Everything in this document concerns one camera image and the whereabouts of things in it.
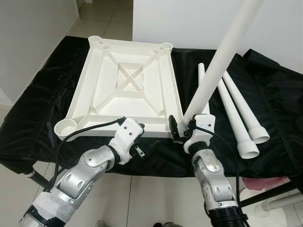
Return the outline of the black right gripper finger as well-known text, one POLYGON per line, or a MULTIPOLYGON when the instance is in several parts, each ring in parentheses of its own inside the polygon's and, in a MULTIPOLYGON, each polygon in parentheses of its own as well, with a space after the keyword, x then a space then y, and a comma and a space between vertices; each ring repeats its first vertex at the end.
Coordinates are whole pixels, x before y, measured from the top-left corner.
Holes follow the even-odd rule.
POLYGON ((169 130, 174 143, 182 144, 183 140, 179 133, 178 123, 173 115, 169 115, 169 130))

